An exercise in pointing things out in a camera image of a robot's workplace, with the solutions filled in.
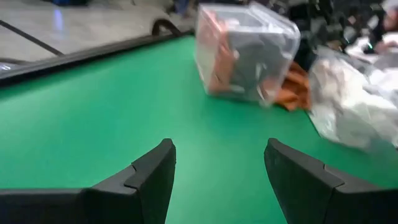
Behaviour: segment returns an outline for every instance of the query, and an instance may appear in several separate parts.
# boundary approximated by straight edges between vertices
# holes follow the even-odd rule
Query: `black plastic arm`
[[[268,140],[268,178],[289,224],[398,223],[398,190],[383,190]]]
[[[0,189],[2,224],[164,223],[176,163],[164,139],[117,174],[86,189]]]

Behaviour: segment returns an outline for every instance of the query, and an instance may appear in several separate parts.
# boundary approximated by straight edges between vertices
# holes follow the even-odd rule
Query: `green table surface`
[[[398,155],[319,137],[303,111],[205,94],[184,37],[0,90],[0,187],[88,187],[172,138],[167,223],[285,223],[263,152],[277,138],[349,174],[398,187]]]

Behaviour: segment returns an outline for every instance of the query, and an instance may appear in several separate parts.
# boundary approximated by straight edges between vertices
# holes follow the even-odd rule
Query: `tiled floor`
[[[67,54],[147,35],[154,19],[168,17],[163,11],[168,0],[135,3],[94,0],[88,7],[58,7],[41,0],[0,0],[0,20]],[[2,28],[0,57],[33,61],[54,55]]]

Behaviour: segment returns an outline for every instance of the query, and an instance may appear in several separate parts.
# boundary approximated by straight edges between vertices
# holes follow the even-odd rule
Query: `table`
[[[207,96],[194,37],[158,39],[130,51],[131,43],[102,48],[116,52],[107,57],[89,50],[11,72],[19,78],[3,80],[0,90],[0,187],[90,186],[163,138],[177,149],[166,223],[285,223],[264,167],[269,138],[398,187],[395,152],[368,155],[322,139],[303,111]]]

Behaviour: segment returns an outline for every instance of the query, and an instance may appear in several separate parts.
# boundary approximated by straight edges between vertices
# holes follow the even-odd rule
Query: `gray floor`
[[[163,10],[168,0],[135,3],[94,0],[89,7],[58,7],[41,0],[0,0],[0,19],[68,54],[147,35],[154,19],[169,18]],[[171,20],[186,23],[176,17]],[[34,61],[54,55],[0,28],[0,57]]]

